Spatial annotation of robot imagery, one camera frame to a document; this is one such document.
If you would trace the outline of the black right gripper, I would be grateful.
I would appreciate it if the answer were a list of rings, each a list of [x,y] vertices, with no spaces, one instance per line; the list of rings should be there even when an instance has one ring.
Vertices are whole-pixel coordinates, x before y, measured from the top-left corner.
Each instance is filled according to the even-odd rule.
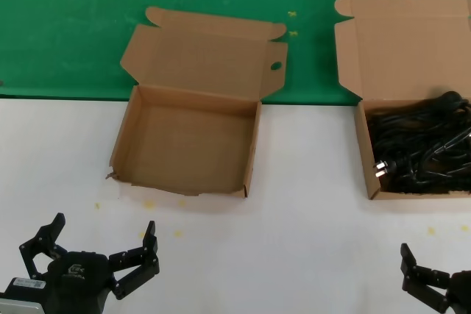
[[[403,273],[402,289],[435,311],[446,311],[451,307],[456,314],[470,314],[470,271],[449,273],[417,265],[417,261],[406,243],[400,247]],[[435,290],[447,290],[444,295]]]

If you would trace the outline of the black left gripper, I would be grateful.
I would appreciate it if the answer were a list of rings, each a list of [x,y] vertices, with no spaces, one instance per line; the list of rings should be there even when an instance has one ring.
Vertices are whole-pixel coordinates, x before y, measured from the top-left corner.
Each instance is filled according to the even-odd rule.
[[[149,222],[141,247],[108,258],[85,251],[67,253],[56,244],[64,226],[65,216],[58,213],[50,224],[42,226],[33,238],[19,246],[29,278],[45,276],[47,313],[102,313],[110,288],[122,300],[160,273],[154,221]],[[46,275],[35,265],[34,258],[39,254],[53,260]],[[113,273],[129,268],[134,270],[114,279]]]

